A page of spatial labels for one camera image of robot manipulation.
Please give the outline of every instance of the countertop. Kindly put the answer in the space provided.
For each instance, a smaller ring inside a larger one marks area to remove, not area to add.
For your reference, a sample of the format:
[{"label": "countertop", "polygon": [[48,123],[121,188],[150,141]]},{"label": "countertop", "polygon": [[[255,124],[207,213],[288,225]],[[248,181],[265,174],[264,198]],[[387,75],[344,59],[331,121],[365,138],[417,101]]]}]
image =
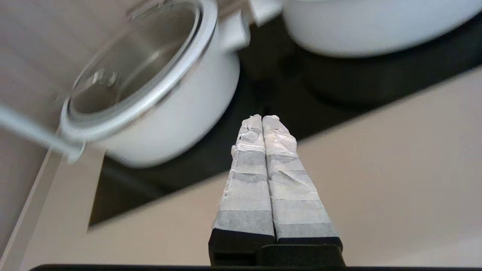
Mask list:
[{"label": "countertop", "polygon": [[346,122],[482,64],[482,14],[438,39],[361,59],[311,54],[295,45],[280,17],[251,27],[239,52],[234,97],[214,128],[164,164],[131,169],[105,158],[90,225],[108,221],[229,170],[229,150],[250,115],[276,114],[298,140]]},{"label": "countertop", "polygon": [[[481,85],[479,68],[299,142],[348,265],[482,266]],[[62,159],[20,270],[209,264],[226,173],[88,230],[102,159]]]}]

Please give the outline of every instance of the beige countertop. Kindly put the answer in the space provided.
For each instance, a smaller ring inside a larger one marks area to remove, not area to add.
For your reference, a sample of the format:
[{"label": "beige countertop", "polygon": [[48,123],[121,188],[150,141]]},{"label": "beige countertop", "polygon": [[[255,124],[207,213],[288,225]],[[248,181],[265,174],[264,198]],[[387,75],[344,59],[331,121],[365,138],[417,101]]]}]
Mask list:
[{"label": "beige countertop", "polygon": [[[482,266],[481,102],[479,68],[299,142],[348,265]],[[209,265],[227,174],[88,229],[102,158],[94,148],[73,165],[47,157],[4,270]]]}]

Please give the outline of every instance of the white pot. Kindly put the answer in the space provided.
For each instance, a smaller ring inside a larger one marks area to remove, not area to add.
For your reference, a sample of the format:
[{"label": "white pot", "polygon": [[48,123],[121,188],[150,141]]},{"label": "white pot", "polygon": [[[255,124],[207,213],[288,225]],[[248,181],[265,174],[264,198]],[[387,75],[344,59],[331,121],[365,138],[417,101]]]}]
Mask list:
[{"label": "white pot", "polygon": [[316,54],[364,57],[439,37],[482,10],[482,0],[287,0],[293,40]]},{"label": "white pot", "polygon": [[66,137],[129,167],[167,161],[214,126],[239,79],[234,50],[249,43],[241,13],[219,23],[214,0],[140,10],[78,77],[60,121]]}]

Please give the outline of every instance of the white ceramic pot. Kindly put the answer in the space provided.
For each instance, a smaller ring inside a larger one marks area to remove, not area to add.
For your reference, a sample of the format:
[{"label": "white ceramic pot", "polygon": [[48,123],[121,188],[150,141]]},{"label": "white ceramic pot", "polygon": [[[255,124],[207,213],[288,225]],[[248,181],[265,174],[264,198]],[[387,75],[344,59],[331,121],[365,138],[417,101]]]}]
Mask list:
[{"label": "white ceramic pot", "polygon": [[249,32],[241,13],[218,22],[214,0],[156,1],[131,17],[78,77],[60,127],[126,166],[149,167],[189,149],[221,117],[239,79],[234,51]]},{"label": "white ceramic pot", "polygon": [[287,0],[293,40],[316,54],[364,57],[439,37],[482,10],[482,0]]}]

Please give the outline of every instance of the metal rim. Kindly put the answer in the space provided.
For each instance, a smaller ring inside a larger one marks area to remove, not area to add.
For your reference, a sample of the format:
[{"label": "metal rim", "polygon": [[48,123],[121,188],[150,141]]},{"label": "metal rim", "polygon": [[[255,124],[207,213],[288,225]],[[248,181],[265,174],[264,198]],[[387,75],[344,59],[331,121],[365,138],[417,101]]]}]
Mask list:
[{"label": "metal rim", "polygon": [[[159,80],[157,75],[139,89],[133,97],[129,97],[124,103],[93,114],[75,113],[72,116],[71,98],[65,100],[61,113],[61,127],[63,132],[76,140],[98,140],[106,138],[123,128],[133,124],[146,112],[155,106],[173,90],[186,76],[188,71],[202,57],[211,42],[212,35],[217,23],[217,5],[212,0],[169,0],[165,4],[192,3],[199,7],[200,23],[192,34],[193,37],[182,54],[169,66],[169,71]],[[79,83],[84,72],[95,63],[96,59],[103,55],[113,42],[102,48],[99,53],[85,66],[77,77],[74,88]]]}]

